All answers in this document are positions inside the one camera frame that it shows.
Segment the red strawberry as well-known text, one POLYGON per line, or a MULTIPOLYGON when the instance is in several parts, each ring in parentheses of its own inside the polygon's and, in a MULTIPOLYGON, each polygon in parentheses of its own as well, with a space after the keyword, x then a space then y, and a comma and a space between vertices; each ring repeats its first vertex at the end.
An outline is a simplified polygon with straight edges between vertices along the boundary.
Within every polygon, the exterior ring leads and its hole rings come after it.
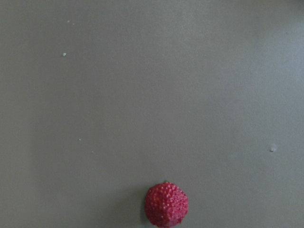
POLYGON ((158 183, 146 192, 144 212, 149 222, 158 228, 172 228, 180 224, 188 211, 186 193, 172 182, 158 183))

